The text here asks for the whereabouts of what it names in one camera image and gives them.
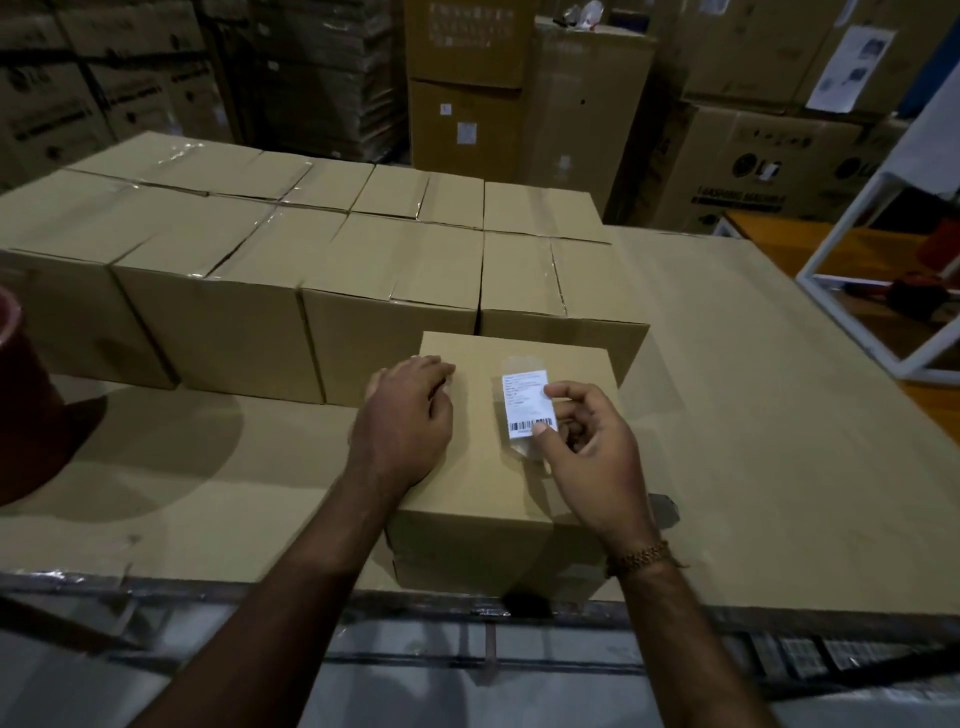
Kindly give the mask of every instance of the forearm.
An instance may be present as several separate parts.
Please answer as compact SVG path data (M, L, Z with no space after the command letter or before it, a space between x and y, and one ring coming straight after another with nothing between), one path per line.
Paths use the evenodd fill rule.
M345 473L224 627L132 724L295 726L393 505Z
M777 725L676 566L658 562L620 584L666 728Z

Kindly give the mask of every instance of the person's right arm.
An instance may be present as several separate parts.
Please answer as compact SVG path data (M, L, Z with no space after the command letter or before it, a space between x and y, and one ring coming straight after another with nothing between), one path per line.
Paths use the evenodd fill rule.
M613 558L660 542L636 439L592 384L548 384L558 433L535 425L543 457L570 510ZM713 632L693 590L670 560L620 577L636 641L666 728L777 726L753 685Z

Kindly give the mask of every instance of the person's right hand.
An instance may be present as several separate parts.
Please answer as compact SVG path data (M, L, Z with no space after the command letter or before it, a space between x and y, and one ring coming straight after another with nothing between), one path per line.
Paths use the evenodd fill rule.
M596 385L576 381L553 382L543 392L567 398L554 406L560 433L543 424L533 431L570 510L611 556L654 546L660 534L636 438L612 402Z

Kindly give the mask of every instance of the human hand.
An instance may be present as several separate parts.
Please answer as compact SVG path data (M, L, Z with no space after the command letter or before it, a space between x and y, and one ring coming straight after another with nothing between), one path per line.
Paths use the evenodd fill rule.
M453 404L440 387L456 367L414 356L367 385L350 435L347 468L373 476L397 502L423 480L453 435Z
M636 438L613 403L594 384L557 381L543 388L555 402L560 432L534 425L566 504L611 556L660 540L643 485Z

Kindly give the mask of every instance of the box flap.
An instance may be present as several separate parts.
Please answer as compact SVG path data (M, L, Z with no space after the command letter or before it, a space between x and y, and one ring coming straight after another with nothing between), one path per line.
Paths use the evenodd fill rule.
M205 141L182 156L158 166L143 178L149 184L195 192L218 189L230 179L239 179L244 169L260 155L259 149Z
M516 522L575 523L552 478L510 448L497 413L496 382L509 356L535 356L551 379L590 381L619 409L616 381L602 349L425 331L421 353L457 365L449 383L458 425L444 462L414 487L400 511ZM502 408L502 389L499 391Z
M159 166L183 158L200 149L202 142L182 136L144 132L86 159L69 165L69 169L89 172L121 180L143 182Z
M550 238L484 232L480 308L563 317Z
M195 214L202 200L172 189L128 185L74 207L51 225L25 235L15 248L27 253L112 263Z
M260 152L236 174L225 175L204 192L275 202L310 171L311 161L302 155Z
M0 249L15 245L38 226L53 229L76 206L100 206L127 185L60 170L0 196Z
M287 205L349 210L373 171L372 164L314 159L313 168L290 191Z
M418 220L483 228L483 180L431 172Z
M487 182L483 221L488 231L608 242L587 192Z
M345 220L340 212L278 207L208 278L296 288L321 268Z
M199 198L197 210L117 263L122 268L205 278L273 209L230 197Z
M429 172L377 164L353 204L353 211L414 219L420 214L420 203L429 179Z
M612 245L559 238L551 239L550 244L567 317L647 323L640 316L633 284Z
M476 308L483 233L351 214L304 288L380 301Z

